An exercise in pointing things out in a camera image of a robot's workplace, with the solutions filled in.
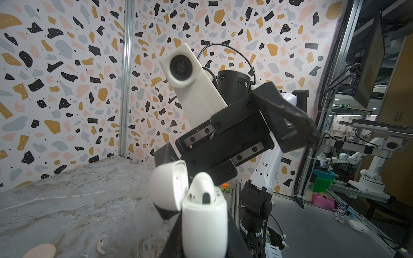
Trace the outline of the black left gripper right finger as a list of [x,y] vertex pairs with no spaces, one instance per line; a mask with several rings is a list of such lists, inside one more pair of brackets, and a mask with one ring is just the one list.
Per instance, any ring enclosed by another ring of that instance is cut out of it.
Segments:
[[251,258],[245,240],[236,226],[231,212],[228,210],[228,248],[226,258]]

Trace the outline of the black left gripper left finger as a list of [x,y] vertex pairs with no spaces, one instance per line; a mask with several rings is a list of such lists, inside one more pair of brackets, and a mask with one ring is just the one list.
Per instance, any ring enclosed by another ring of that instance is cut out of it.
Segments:
[[182,247],[182,213],[177,217],[172,232],[166,241],[160,258],[184,258]]

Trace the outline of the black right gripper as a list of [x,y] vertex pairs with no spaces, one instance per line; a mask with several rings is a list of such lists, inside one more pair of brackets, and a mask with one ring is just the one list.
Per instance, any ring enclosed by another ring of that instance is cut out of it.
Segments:
[[[317,146],[321,136],[314,120],[285,100],[273,82],[251,94],[176,140],[190,181],[200,172],[209,174],[217,186],[235,178],[237,166],[274,148],[271,132],[283,153]],[[154,157],[153,203],[160,217],[169,220],[179,210],[173,177],[179,158],[171,143]]]

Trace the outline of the white earbud charging case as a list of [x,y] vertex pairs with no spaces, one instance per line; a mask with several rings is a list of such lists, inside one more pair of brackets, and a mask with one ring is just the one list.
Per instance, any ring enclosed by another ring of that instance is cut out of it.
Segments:
[[[228,207],[221,190],[215,186],[213,204],[195,204],[189,200],[187,166],[183,160],[174,162],[174,189],[178,216],[182,213],[182,247],[184,258],[224,258],[228,248]],[[153,172],[149,180],[153,202]]]

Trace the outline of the white earbud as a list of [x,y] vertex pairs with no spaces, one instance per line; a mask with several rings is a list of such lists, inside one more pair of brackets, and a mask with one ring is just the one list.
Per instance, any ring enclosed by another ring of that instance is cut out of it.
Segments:
[[195,204],[213,204],[217,193],[215,185],[209,174],[200,172],[195,175],[189,187],[189,200]]

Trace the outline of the pink round earbud case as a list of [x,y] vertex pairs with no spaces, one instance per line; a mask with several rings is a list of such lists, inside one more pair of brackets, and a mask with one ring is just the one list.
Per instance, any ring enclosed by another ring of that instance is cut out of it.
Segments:
[[23,258],[54,258],[57,249],[53,244],[42,244],[27,251]]

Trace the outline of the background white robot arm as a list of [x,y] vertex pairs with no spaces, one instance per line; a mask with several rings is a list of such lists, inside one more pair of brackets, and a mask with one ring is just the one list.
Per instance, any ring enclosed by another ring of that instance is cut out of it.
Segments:
[[337,139],[324,139],[320,151],[316,157],[321,163],[347,163],[356,165],[364,158],[370,156],[372,161],[367,169],[360,171],[359,180],[349,180],[349,184],[355,190],[347,190],[346,193],[354,196],[362,196],[375,201],[387,202],[390,195],[385,193],[385,184],[381,178],[381,170],[387,160],[395,152],[405,149],[409,139],[390,135],[388,138],[374,138],[369,143],[360,144]]

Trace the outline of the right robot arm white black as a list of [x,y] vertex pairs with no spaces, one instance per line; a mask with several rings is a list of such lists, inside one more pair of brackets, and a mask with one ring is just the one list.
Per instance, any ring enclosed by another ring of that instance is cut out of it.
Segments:
[[308,90],[267,82],[237,98],[246,75],[224,71],[213,87],[232,102],[154,154],[151,199],[177,217],[163,258],[263,258],[274,178],[282,156],[320,139],[307,115]]

